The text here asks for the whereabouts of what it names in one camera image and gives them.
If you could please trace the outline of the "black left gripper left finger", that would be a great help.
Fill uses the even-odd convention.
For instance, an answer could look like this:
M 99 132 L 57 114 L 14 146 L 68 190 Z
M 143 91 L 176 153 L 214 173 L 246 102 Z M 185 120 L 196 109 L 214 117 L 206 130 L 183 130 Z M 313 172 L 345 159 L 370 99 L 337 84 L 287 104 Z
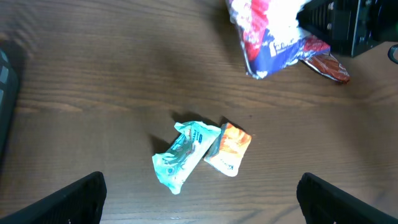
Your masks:
M 1 219 L 1 224 L 99 224 L 107 195 L 104 175 L 93 172 Z

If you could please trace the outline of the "red orange snack sachet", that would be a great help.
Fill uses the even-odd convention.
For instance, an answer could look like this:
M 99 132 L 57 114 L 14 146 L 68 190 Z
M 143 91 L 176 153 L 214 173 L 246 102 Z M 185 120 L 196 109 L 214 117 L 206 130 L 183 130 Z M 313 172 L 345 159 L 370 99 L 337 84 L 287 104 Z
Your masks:
M 329 52 L 306 58 L 303 63 L 324 77 L 339 83 L 348 83 L 350 75 L 346 68 Z

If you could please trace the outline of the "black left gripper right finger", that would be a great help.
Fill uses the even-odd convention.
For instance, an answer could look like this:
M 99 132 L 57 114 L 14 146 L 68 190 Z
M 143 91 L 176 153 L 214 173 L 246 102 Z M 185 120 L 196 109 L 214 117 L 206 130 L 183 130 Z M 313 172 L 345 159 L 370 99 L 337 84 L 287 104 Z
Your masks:
M 397 219 L 306 172 L 298 182 L 297 200 L 307 224 L 397 224 Z

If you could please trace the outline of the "mint green wipes packet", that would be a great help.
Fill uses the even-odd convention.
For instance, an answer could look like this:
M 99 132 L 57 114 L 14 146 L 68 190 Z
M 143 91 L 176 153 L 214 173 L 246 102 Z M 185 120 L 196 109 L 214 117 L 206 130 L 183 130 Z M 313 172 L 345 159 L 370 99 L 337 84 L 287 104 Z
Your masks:
M 201 121 L 175 123 L 174 128 L 180 136 L 166 152 L 152 156 L 152 162 L 159 182 L 178 195 L 183 183 L 220 135 L 221 129 Z

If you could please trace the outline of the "small orange snack packet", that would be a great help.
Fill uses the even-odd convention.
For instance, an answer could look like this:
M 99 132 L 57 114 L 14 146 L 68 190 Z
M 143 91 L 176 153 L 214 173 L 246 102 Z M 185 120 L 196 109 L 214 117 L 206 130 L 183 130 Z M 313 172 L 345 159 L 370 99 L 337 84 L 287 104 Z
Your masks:
M 252 136 L 231 123 L 221 126 L 221 134 L 209 148 L 204 161 L 229 177 L 238 174 Z

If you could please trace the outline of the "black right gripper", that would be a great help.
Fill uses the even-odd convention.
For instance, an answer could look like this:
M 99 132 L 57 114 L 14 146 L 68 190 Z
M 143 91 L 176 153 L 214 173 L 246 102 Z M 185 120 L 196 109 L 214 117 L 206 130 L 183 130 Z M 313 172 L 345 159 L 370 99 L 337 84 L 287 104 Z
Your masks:
M 397 41 L 397 0 L 312 0 L 297 19 L 340 55 L 355 57 Z

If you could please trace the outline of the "purple noodle packet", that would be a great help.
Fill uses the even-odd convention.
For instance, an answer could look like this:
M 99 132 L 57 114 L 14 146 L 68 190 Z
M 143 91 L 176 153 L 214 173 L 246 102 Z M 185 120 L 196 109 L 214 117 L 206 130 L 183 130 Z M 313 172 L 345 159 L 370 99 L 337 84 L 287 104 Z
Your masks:
M 279 70 L 330 51 L 330 46 L 299 27 L 297 14 L 309 0 L 226 0 L 245 59 L 246 74 L 263 79 Z

